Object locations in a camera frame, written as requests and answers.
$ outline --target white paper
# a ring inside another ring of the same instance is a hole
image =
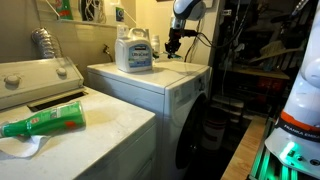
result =
[[[50,136],[2,138],[0,139],[0,150],[16,157],[30,157],[35,155],[49,138]]]

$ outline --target washer lid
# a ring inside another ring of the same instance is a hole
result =
[[[207,68],[205,65],[163,60],[153,63],[151,70],[126,73],[119,70],[115,63],[88,66],[88,72],[121,81],[150,91],[164,94],[164,89],[185,78]]]

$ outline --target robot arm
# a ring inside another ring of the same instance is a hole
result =
[[[172,58],[178,51],[181,43],[179,39],[184,36],[197,36],[194,30],[185,28],[186,20],[198,21],[205,14],[205,3],[202,0],[175,0],[173,4],[174,17],[171,18],[169,42],[165,43],[168,58]]]

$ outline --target orange stripe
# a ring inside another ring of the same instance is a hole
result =
[[[293,124],[301,129],[304,129],[306,131],[315,131],[315,132],[320,132],[320,128],[314,127],[314,126],[310,126],[308,124],[302,123],[300,121],[297,121],[296,119],[294,119],[291,115],[289,115],[288,113],[282,111],[281,112],[281,118],[290,123]]]

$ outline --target wall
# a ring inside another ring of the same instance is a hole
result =
[[[215,26],[219,19],[221,4],[223,0],[214,1],[213,7],[207,9],[206,15],[203,18],[203,30],[202,32],[210,39],[213,39]],[[137,27],[148,28],[150,37],[152,34],[160,36],[160,51],[165,51],[164,43],[169,40],[170,18],[172,15],[173,1],[157,2],[156,0],[136,0],[136,17]],[[186,29],[195,29],[198,22],[187,21]],[[182,38],[180,40],[181,47],[176,53],[180,56],[185,56],[188,48],[193,42],[193,38]],[[195,54],[192,59],[188,59],[188,62],[192,61],[197,64],[209,63],[211,48],[198,43]]]
[[[115,27],[56,21],[55,14],[44,0],[10,0],[1,5],[7,8],[0,12],[0,63],[40,59],[31,40],[31,32],[39,27],[47,28],[58,37],[64,56],[69,56],[78,65],[86,85],[88,65],[110,62],[107,54],[102,52],[104,44],[110,46],[114,57]],[[77,0],[71,0],[71,5],[75,19],[79,18]],[[135,18],[135,1],[123,1],[123,5]],[[130,27],[135,26],[127,15],[125,20]]]

